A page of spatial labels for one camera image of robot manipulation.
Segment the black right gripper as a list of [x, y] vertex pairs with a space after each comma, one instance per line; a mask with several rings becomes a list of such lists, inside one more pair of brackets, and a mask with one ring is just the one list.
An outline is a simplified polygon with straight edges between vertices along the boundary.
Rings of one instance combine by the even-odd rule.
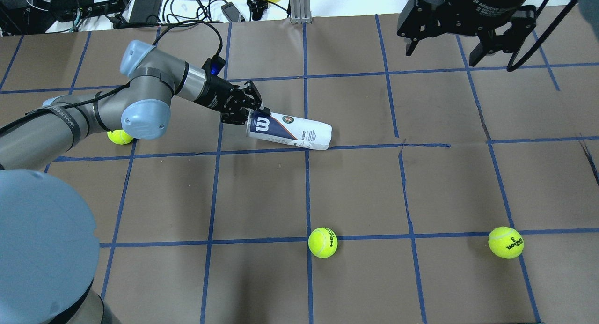
[[[410, 57], [418, 43], [445, 33], [478, 35], [479, 44], [471, 51], [469, 66], [477, 66], [487, 55], [511, 53], [508, 67], [516, 62], [526, 38], [536, 27], [537, 7], [526, 0], [408, 0], [400, 12], [396, 34], [406, 41]], [[497, 28], [510, 23], [503, 34]]]

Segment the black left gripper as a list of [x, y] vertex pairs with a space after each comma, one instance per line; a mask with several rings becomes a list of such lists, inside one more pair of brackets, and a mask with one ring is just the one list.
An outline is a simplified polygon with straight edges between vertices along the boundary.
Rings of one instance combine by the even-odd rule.
[[253, 81], [246, 81], [239, 87], [210, 73], [194, 103], [220, 112], [223, 124], [245, 125], [250, 113], [246, 109], [271, 115], [271, 110], [263, 105], [263, 98]]

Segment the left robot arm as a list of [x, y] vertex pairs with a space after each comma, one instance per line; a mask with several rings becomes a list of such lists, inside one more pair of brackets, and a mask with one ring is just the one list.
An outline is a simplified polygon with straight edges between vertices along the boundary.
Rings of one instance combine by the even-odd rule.
[[252, 81], [238, 86], [151, 44], [133, 40], [112, 91], [56, 96], [1, 129], [1, 322], [82, 321], [94, 296], [99, 260], [96, 222], [82, 196], [43, 173], [45, 165], [88, 136], [124, 130], [135, 139], [167, 131], [179, 96], [242, 125], [251, 111], [270, 115]]

